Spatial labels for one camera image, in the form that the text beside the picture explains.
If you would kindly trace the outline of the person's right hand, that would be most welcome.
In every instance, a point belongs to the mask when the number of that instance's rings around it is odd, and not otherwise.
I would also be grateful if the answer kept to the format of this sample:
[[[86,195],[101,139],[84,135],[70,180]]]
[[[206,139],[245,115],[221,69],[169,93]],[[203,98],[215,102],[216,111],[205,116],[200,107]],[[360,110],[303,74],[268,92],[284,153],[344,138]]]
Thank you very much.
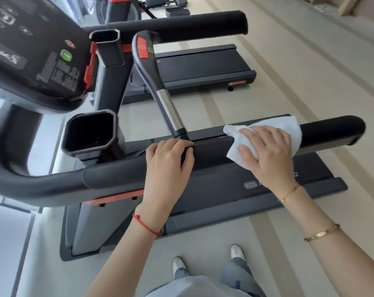
[[[280,129],[271,129],[274,143],[264,143],[261,138],[248,129],[240,129],[254,146],[259,157],[258,161],[246,161],[253,175],[268,188],[281,203],[300,187],[294,177],[292,149],[280,145]]]

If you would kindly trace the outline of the person's left hand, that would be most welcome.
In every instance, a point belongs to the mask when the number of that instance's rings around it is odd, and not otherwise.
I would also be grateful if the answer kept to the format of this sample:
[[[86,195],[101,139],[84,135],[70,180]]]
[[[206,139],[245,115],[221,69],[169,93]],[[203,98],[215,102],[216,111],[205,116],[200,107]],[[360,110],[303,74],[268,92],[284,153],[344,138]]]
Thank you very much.
[[[143,200],[137,207],[137,216],[146,225],[163,225],[180,199],[192,172],[181,171],[181,156],[193,145],[189,140],[169,139],[147,148]]]

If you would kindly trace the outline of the white cleaning cloth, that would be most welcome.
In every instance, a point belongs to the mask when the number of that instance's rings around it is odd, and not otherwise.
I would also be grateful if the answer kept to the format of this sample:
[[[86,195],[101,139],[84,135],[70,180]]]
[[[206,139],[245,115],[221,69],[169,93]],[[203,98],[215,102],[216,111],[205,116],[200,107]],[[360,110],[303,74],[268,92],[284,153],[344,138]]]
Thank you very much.
[[[269,118],[250,125],[225,125],[223,127],[224,134],[234,139],[234,142],[232,143],[226,156],[228,159],[241,166],[242,168],[247,170],[250,169],[241,153],[239,152],[240,145],[247,146],[256,160],[259,159],[257,152],[254,149],[254,146],[251,144],[250,140],[244,134],[240,133],[240,129],[248,129],[250,131],[253,131],[251,127],[255,126],[271,126],[274,128],[282,129],[291,137],[292,156],[294,156],[299,150],[302,142],[302,130],[295,116]]]

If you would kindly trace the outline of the black padded treadmill handrail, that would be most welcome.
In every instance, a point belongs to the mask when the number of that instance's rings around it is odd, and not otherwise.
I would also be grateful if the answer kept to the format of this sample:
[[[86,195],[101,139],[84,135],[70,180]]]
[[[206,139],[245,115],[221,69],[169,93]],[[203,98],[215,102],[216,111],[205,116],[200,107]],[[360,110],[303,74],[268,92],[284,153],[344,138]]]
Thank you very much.
[[[104,25],[85,26],[90,34],[97,30],[117,29],[123,43],[131,43],[134,35],[143,30],[157,32],[161,43],[173,43],[196,39],[216,38],[248,34],[248,20],[242,11],[224,11],[172,18],[113,22]]]
[[[143,155],[64,173],[29,175],[27,158],[41,117],[42,114],[7,102],[0,108],[0,195],[36,207],[61,207],[143,189],[146,175]],[[302,142],[297,156],[352,146],[366,131],[364,120],[353,115],[300,127]],[[243,170],[226,157],[232,144],[233,139],[224,135],[196,140],[193,178],[227,169]]]

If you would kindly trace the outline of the person's right forearm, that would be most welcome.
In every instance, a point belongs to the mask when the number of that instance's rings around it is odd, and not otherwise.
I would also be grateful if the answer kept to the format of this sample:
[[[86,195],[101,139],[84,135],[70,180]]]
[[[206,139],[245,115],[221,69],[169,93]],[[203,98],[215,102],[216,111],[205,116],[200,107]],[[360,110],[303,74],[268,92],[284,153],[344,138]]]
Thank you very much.
[[[303,187],[283,206],[302,228],[339,297],[374,297],[374,260],[324,213]]]

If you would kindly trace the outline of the person's left forearm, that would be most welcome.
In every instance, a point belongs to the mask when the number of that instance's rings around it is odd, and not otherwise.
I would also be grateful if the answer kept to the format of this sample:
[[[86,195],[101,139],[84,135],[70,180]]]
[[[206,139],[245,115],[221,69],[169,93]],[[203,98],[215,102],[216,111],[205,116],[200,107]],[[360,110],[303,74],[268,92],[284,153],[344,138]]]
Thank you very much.
[[[134,214],[85,297],[134,297],[150,250],[164,224],[154,226],[146,225]]]

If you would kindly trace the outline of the black treadmill with red trim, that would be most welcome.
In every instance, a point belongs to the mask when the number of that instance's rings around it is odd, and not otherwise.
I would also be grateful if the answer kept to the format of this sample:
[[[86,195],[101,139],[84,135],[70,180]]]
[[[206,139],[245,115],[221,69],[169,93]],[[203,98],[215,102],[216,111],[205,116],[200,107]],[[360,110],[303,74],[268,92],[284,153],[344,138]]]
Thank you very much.
[[[171,96],[249,85],[256,79],[234,44],[156,53],[166,89]]]

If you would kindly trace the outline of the person's right white shoe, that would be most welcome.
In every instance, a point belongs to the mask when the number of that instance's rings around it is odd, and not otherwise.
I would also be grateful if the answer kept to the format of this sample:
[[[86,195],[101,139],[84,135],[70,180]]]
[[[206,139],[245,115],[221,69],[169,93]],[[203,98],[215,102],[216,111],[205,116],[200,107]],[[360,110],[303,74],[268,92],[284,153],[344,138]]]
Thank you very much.
[[[238,261],[246,262],[244,251],[238,244],[232,244],[230,246],[230,256],[231,260],[237,259]]]

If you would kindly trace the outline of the person's white shoe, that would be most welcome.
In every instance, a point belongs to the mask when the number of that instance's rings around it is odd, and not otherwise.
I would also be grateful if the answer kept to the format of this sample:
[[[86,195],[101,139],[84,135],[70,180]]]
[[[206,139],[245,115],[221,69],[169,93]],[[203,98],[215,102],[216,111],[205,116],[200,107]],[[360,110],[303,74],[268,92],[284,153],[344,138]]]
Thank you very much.
[[[172,260],[172,275],[173,279],[180,279],[185,277],[186,275],[188,276],[188,271],[186,268],[186,265],[184,261],[182,260],[181,257],[177,256]]]
[[[244,251],[238,244],[232,244],[230,246],[230,256],[231,260],[237,259],[238,261],[246,262]]]

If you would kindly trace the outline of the dark grey treadmill cup holder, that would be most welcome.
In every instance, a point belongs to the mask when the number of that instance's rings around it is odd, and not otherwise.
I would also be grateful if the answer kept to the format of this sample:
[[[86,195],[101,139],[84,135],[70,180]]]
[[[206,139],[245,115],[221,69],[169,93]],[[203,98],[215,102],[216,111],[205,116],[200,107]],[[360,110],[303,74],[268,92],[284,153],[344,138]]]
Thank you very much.
[[[125,64],[120,38],[118,29],[96,30],[90,34],[90,39],[96,44],[97,54],[103,66],[115,67]]]
[[[62,151],[84,166],[126,157],[119,118],[109,109],[77,114],[66,124]]]

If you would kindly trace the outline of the person's left white shoe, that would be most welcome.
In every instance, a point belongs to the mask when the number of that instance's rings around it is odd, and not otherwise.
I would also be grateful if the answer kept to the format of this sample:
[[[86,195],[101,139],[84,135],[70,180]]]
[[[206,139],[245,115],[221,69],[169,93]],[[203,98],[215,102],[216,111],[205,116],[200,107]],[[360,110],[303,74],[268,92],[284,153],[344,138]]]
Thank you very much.
[[[180,279],[185,277],[186,275],[188,276],[188,271],[186,268],[186,265],[184,261],[182,260],[181,257],[177,256],[172,260],[172,275],[173,279]]]

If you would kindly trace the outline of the grey shirt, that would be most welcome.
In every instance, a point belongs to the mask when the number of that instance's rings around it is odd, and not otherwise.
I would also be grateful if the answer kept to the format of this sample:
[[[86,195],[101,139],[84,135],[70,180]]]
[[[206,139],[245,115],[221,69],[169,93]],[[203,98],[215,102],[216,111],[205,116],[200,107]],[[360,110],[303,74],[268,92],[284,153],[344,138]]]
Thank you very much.
[[[173,280],[145,297],[253,297],[207,276],[188,276]]]

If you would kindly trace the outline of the dark gym equipment parts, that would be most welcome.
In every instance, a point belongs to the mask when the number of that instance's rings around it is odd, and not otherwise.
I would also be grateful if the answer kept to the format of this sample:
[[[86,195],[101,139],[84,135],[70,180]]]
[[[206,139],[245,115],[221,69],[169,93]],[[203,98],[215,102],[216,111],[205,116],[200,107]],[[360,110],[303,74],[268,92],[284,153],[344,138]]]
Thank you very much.
[[[151,19],[157,17],[150,9],[163,9],[167,18],[190,16],[190,10],[187,8],[187,0],[144,0],[139,1],[139,6]]]

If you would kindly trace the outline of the red and black exercise machine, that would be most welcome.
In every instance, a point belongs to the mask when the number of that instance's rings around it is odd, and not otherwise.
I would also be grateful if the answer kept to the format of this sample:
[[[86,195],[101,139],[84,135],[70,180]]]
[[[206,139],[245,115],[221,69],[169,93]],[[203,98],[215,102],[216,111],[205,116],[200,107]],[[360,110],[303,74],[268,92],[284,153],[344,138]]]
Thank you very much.
[[[95,0],[94,8],[100,24],[141,20],[138,0]]]

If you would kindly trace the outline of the black treadmill console panel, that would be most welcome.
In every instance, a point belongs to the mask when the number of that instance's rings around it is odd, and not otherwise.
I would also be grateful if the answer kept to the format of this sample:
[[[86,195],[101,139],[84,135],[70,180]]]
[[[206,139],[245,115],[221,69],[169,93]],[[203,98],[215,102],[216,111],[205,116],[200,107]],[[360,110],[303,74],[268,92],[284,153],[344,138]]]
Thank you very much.
[[[89,34],[51,0],[0,0],[0,98],[38,113],[86,99]]]

